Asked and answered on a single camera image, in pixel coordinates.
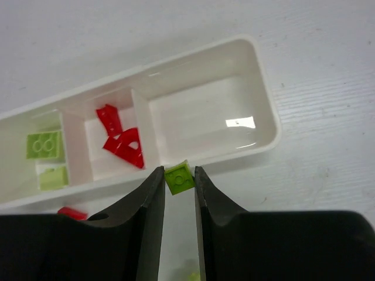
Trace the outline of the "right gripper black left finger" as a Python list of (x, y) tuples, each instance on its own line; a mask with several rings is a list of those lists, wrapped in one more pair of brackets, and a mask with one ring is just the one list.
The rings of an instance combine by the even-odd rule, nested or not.
[(157, 280), (165, 209), (164, 168), (92, 215), (1, 217), (2, 280)]

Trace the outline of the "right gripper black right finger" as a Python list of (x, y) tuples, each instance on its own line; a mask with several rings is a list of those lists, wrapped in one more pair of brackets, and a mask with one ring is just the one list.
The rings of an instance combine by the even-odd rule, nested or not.
[(202, 280), (373, 280), (374, 229), (354, 211), (251, 212), (195, 168)]

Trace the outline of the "pale green curved duplo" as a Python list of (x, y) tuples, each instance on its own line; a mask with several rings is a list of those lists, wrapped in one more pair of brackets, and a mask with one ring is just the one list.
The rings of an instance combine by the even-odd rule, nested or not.
[(170, 281), (200, 281), (200, 269), (197, 260), (187, 259), (182, 265), (174, 269), (169, 277)]

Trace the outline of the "green square lego plate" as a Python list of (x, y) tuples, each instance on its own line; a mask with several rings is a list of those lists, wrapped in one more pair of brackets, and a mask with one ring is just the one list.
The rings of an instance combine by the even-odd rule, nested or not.
[(176, 166), (167, 168), (164, 171), (164, 176), (173, 196), (194, 188), (195, 186), (195, 181), (187, 160), (184, 160)]

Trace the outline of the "pale green square duplo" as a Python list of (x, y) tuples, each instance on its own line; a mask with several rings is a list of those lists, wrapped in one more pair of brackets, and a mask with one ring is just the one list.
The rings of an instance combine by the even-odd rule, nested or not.
[(58, 190), (69, 185), (66, 166), (48, 168), (38, 175), (38, 180), (42, 191)]

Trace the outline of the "red half-round lego plate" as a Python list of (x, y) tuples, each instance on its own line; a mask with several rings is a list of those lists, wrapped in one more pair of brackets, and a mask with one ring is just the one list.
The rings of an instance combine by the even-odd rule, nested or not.
[(109, 137), (105, 142), (103, 149), (139, 169), (145, 167), (137, 127), (129, 128), (122, 132), (117, 139)]

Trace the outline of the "green large duplo brick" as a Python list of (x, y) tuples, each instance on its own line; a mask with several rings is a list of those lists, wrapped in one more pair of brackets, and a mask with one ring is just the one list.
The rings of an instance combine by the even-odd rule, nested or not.
[(64, 145), (61, 131), (29, 134), (26, 138), (26, 158), (33, 160), (62, 160)]

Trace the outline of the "red small slope lego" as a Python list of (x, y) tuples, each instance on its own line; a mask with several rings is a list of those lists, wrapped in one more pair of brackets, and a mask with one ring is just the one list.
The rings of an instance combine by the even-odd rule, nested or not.
[(96, 114), (109, 137), (114, 138), (122, 133), (122, 125), (117, 107), (105, 104), (102, 108), (96, 109)]

